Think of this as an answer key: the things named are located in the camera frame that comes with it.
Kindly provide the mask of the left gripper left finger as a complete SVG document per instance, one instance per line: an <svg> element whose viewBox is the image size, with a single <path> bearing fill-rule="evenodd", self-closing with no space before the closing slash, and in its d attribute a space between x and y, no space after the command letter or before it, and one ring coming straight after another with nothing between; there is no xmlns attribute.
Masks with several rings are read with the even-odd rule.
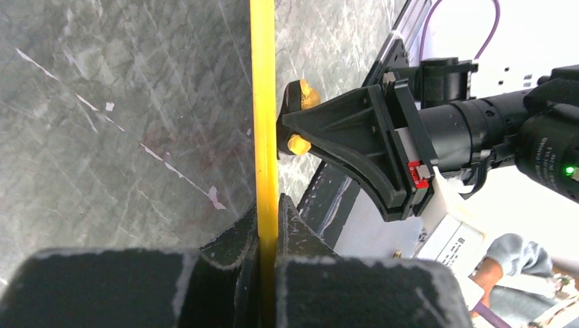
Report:
<svg viewBox="0 0 579 328"><path fill-rule="evenodd" d="M240 271L245 260L255 257L257 242L257 204L245 212L218 236L201 248L199 271Z"/></svg>

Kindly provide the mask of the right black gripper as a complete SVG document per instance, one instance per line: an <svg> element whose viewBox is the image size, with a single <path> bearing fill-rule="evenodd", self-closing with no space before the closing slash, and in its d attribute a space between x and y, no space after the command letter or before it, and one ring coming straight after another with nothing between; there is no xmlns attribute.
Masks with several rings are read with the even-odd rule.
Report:
<svg viewBox="0 0 579 328"><path fill-rule="evenodd" d="M438 159L408 81L388 72L382 85L384 92L362 87L306 110L301 135L309 153L355 180L380 213L409 205L419 217L434 196Z"/></svg>

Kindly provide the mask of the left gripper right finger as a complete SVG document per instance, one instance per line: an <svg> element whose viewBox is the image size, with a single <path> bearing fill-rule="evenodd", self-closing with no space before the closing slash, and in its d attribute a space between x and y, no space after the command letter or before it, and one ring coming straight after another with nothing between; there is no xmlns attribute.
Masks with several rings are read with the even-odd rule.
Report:
<svg viewBox="0 0 579 328"><path fill-rule="evenodd" d="M276 263L335 263L339 256L302 220L290 196L282 193L278 209Z"/></svg>

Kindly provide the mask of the yellow black eraser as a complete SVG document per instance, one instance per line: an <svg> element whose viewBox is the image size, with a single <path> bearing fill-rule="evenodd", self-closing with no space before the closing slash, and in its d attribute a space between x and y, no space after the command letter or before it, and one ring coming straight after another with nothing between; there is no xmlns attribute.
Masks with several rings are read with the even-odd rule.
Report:
<svg viewBox="0 0 579 328"><path fill-rule="evenodd" d="M320 93L305 79L286 85L276 121L278 157L281 154L301 156L310 151L311 142L301 135L301 131L307 118L306 110L320 103Z"/></svg>

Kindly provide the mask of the yellow-framed whiteboard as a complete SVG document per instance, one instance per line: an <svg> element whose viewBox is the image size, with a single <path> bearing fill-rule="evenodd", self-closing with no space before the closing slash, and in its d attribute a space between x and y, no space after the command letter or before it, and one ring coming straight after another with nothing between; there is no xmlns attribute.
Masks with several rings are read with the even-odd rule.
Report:
<svg viewBox="0 0 579 328"><path fill-rule="evenodd" d="M259 327L248 1L1 2L1 326Z"/></svg>

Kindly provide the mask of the operator grey sleeve forearm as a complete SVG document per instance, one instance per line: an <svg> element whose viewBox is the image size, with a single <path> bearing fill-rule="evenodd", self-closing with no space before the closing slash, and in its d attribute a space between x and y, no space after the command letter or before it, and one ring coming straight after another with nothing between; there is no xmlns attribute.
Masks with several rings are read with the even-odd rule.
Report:
<svg viewBox="0 0 579 328"><path fill-rule="evenodd" d="M540 244L519 234L507 233L492 242L486 257L494 260L504 275L552 277L553 262Z"/></svg>

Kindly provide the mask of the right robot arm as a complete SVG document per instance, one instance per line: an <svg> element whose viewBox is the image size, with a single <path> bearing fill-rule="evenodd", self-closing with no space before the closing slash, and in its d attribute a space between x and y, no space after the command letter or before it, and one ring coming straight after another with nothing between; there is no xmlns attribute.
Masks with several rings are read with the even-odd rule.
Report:
<svg viewBox="0 0 579 328"><path fill-rule="evenodd" d="M279 152L310 152L355 180L385 221L420 215L434 174L478 192L491 169L515 165L578 200L578 67L555 68L536 87L469 94L478 65L455 57L385 68L326 102L304 81L285 88Z"/></svg>

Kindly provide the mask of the operator hand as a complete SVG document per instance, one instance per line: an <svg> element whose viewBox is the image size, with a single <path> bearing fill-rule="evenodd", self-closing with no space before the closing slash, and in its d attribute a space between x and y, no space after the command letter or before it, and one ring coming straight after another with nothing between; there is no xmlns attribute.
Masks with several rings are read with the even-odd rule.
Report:
<svg viewBox="0 0 579 328"><path fill-rule="evenodd" d="M478 266L478 270L470 277L476 285L482 288L483 296L480 303L487 308L490 306L490 293L502 277L502 267L491 258L484 258Z"/></svg>

